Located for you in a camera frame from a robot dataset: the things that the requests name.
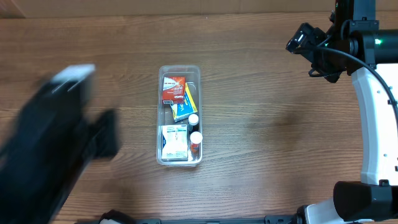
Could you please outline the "white medicine box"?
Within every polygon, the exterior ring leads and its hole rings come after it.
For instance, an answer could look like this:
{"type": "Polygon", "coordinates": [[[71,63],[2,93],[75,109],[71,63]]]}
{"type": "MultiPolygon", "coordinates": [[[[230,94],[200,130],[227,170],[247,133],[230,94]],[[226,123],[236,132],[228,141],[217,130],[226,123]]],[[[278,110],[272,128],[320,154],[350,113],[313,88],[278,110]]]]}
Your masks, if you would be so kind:
{"type": "Polygon", "coordinates": [[[187,125],[162,126],[162,151],[163,161],[188,161],[187,125]]]}

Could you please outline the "blue VapoDrops box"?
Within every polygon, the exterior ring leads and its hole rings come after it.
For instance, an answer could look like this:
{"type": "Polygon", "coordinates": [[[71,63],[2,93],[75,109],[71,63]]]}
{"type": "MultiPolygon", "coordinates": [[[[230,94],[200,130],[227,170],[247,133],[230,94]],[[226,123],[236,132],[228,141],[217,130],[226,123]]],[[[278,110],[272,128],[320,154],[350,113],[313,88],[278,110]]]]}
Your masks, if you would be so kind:
{"type": "Polygon", "coordinates": [[[175,122],[187,119],[191,114],[198,113],[197,106],[189,89],[189,86],[185,84],[184,101],[182,104],[173,104],[170,106],[172,110],[172,116],[175,122]]]}

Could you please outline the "red medicine box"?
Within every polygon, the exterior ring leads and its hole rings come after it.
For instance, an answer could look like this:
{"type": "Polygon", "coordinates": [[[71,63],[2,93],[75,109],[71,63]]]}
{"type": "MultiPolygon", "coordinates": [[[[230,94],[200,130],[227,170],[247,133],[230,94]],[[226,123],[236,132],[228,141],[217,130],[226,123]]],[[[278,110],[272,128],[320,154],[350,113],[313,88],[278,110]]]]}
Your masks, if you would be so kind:
{"type": "Polygon", "coordinates": [[[185,77],[165,77],[162,102],[165,105],[182,104],[185,98],[185,77]]]}

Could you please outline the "dark bottle white cap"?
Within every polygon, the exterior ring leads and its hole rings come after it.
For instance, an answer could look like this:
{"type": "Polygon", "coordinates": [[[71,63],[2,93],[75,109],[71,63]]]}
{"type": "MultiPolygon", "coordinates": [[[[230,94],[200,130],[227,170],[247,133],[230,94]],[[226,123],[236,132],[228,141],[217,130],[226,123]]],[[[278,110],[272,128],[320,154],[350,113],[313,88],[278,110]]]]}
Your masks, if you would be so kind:
{"type": "Polygon", "coordinates": [[[188,132],[196,132],[199,130],[199,117],[197,114],[191,114],[188,117],[188,132]]]}

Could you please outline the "orange tube white cap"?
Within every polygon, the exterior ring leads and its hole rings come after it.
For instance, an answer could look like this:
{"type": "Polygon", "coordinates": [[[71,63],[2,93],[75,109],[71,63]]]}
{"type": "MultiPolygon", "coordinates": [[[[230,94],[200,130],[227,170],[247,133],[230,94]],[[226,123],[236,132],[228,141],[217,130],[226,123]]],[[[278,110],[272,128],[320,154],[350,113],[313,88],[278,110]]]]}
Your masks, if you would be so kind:
{"type": "Polygon", "coordinates": [[[195,131],[190,135],[190,149],[193,153],[197,153],[200,150],[203,135],[201,132],[195,131]]]}

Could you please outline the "clear plastic container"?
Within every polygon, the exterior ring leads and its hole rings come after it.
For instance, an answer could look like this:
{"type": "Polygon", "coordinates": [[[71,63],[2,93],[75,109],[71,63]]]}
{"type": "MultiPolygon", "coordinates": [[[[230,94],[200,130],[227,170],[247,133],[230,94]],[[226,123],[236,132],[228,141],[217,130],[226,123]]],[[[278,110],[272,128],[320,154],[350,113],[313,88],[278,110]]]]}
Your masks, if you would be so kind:
{"type": "Polygon", "coordinates": [[[159,69],[157,162],[193,166],[203,157],[201,71],[196,65],[159,69]]]}

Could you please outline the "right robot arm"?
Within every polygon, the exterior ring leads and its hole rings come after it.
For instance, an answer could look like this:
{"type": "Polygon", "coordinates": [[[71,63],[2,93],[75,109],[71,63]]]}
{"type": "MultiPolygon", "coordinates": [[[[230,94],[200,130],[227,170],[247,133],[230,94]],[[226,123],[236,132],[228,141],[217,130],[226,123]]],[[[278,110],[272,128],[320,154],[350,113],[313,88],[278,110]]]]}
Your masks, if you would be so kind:
{"type": "Polygon", "coordinates": [[[286,48],[311,64],[309,75],[352,80],[360,109],[359,181],[339,181],[332,198],[304,205],[292,223],[366,223],[397,218],[397,31],[382,30],[376,3],[336,0],[327,31],[303,23],[286,48]]]}

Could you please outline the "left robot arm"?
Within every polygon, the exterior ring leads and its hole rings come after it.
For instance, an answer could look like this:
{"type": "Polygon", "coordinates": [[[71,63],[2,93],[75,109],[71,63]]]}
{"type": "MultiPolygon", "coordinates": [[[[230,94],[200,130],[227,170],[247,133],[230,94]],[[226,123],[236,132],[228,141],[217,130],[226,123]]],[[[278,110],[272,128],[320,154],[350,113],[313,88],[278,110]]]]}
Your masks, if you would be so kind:
{"type": "Polygon", "coordinates": [[[48,223],[86,166],[119,152],[116,111],[84,116],[89,91],[48,82],[22,107],[1,147],[1,223],[48,223]]]}

